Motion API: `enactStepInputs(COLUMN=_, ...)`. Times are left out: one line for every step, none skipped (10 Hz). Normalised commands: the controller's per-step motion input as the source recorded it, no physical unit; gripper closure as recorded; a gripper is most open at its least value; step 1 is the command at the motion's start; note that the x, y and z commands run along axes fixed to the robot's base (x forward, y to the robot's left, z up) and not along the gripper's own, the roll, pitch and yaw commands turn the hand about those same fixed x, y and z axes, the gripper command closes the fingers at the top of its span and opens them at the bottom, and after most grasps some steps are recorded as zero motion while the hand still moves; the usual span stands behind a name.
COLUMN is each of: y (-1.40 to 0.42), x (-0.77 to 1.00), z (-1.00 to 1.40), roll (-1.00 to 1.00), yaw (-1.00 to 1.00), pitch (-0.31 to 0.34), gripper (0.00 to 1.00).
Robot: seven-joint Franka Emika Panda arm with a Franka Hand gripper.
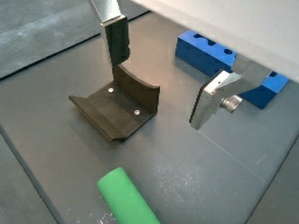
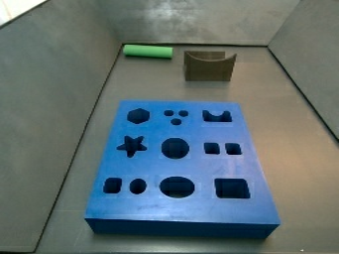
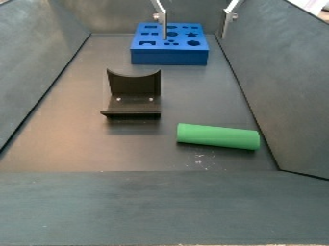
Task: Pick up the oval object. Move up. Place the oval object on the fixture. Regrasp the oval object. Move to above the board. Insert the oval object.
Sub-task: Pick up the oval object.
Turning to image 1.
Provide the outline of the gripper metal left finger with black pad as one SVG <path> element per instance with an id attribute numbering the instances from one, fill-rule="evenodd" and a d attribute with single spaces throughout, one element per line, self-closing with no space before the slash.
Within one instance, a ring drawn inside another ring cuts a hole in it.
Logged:
<path id="1" fill-rule="evenodd" d="M 120 65 L 130 58 L 127 17 L 122 14 L 118 0 L 88 0 L 100 20 L 102 33 L 107 38 L 111 65 Z"/>

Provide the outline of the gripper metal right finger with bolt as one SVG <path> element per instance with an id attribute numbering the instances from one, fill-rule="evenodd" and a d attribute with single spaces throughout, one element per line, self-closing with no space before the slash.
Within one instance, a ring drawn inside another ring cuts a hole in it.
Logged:
<path id="1" fill-rule="evenodd" d="M 258 88 L 271 72 L 270 68 L 238 55 L 231 73 L 219 71 L 200 87 L 191 112 L 191 126 L 198 130 L 219 109 L 232 113 L 242 103 L 239 94 Z"/>

